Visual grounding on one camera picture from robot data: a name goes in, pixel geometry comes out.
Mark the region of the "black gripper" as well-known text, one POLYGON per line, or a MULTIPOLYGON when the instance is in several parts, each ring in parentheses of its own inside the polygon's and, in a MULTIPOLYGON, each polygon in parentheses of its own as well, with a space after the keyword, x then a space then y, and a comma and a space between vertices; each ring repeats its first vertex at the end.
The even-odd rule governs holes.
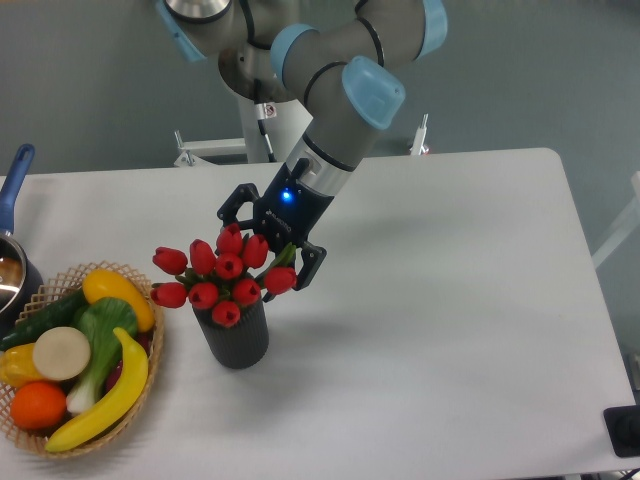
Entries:
POLYGON ((217 211, 222 228, 236 224, 241 231, 261 234, 271 250, 278 253, 262 273, 265 302, 290 290, 306 288, 326 258, 323 247, 306 241, 333 197, 317 193, 303 183, 302 176, 310 165, 297 162, 290 170, 284 164, 262 196, 255 184, 240 184, 217 211), (252 204, 251 217, 239 220, 238 212, 247 203, 252 204))

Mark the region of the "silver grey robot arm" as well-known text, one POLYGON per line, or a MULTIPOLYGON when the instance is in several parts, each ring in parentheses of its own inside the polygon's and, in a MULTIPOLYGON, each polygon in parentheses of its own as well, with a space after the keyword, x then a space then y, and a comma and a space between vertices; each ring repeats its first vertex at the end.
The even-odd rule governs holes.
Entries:
POLYGON ((394 68, 445 41, 439 1, 359 1, 353 19, 321 32, 299 22, 294 1, 160 1, 156 5, 183 55, 231 58, 227 85, 257 106, 297 101, 311 120, 264 192, 239 185, 218 210, 224 225, 265 236, 270 250, 306 288, 325 259, 309 234, 392 123, 405 98, 394 68))

